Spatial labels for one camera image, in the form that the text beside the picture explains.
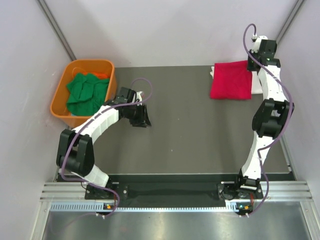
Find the white wall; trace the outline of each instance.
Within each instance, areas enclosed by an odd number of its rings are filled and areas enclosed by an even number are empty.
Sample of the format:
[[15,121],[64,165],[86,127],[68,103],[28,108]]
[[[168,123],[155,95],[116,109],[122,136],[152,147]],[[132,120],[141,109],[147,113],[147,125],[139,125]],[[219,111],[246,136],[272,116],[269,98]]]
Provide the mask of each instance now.
[[64,124],[50,102],[69,62],[35,0],[0,3],[0,239],[30,238]]
[[116,67],[246,59],[245,27],[275,38],[295,0],[47,0],[77,58]]
[[320,1],[307,0],[277,51],[295,110],[285,133],[298,178],[320,212]]

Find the metal pole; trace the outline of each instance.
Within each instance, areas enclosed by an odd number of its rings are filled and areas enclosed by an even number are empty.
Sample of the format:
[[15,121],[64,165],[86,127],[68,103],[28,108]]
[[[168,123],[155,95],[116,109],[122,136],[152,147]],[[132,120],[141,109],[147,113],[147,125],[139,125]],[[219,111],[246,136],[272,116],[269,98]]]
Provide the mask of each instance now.
[[285,20],[281,30],[279,31],[277,37],[276,37],[276,42],[277,44],[279,44],[281,42],[281,40],[283,39],[283,37],[285,36],[285,34],[287,33],[288,29],[290,28],[293,20],[295,19],[295,17],[297,16],[299,10],[301,9],[302,5],[304,4],[306,0],[297,0],[294,7],[292,8],[289,16],[287,17],[287,19]]
[[36,1],[39,4],[45,17],[47,18],[48,22],[50,23],[51,27],[53,28],[53,31],[55,32],[56,36],[60,40],[62,46],[64,47],[64,50],[68,54],[71,61],[76,60],[77,58],[76,58],[74,52],[72,51],[70,45],[68,44],[67,39],[65,38],[63,32],[61,31],[55,17],[51,13],[46,1],[45,0],[36,0]]

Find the orange bin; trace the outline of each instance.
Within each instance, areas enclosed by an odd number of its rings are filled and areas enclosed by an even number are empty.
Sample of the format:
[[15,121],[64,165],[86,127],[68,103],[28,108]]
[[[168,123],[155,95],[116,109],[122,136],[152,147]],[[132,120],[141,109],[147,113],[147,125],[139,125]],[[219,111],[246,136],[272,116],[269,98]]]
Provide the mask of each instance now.
[[112,62],[104,59],[78,59],[70,62],[66,66],[55,91],[50,111],[53,116],[61,119],[72,128],[83,124],[90,118],[90,116],[72,116],[67,109],[67,101],[70,95],[67,84],[74,79],[77,73],[84,72],[107,74],[110,77],[105,100],[113,99],[117,92],[115,66]]

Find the gray tabletop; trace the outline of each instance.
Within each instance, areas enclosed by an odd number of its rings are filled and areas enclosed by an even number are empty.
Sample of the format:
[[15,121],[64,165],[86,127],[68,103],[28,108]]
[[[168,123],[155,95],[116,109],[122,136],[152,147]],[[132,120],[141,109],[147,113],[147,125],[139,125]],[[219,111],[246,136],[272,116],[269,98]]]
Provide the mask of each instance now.
[[[118,89],[138,77],[149,79],[146,103],[152,127],[112,125],[94,144],[95,163],[109,174],[238,173],[247,160],[254,133],[252,118],[262,95],[251,100],[209,97],[210,66],[116,68]],[[145,82],[136,91],[149,94]],[[288,173],[280,144],[265,162],[268,173]]]

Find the folded red cloth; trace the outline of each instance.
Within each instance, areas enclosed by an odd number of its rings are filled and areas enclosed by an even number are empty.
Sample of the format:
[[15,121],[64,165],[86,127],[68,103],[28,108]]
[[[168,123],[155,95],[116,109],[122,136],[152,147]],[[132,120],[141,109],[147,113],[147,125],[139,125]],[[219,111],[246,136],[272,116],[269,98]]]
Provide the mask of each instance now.
[[252,73],[248,61],[214,64],[212,99],[251,99]]

